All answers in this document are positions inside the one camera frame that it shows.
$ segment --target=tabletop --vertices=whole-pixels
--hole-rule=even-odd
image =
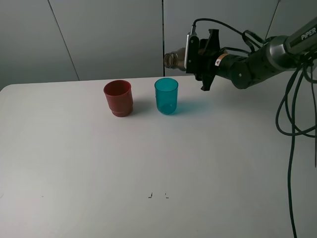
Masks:
[[[174,77],[178,106],[169,116],[156,109],[158,78],[126,79],[134,111],[125,118],[107,106],[109,80],[4,88],[0,237],[292,237],[291,139],[274,124],[290,75],[246,90],[216,77],[209,92],[193,76]],[[298,102],[302,128],[314,122],[308,90]],[[284,115],[281,124],[290,128]],[[299,237],[317,236],[316,179],[314,140],[298,137]]]

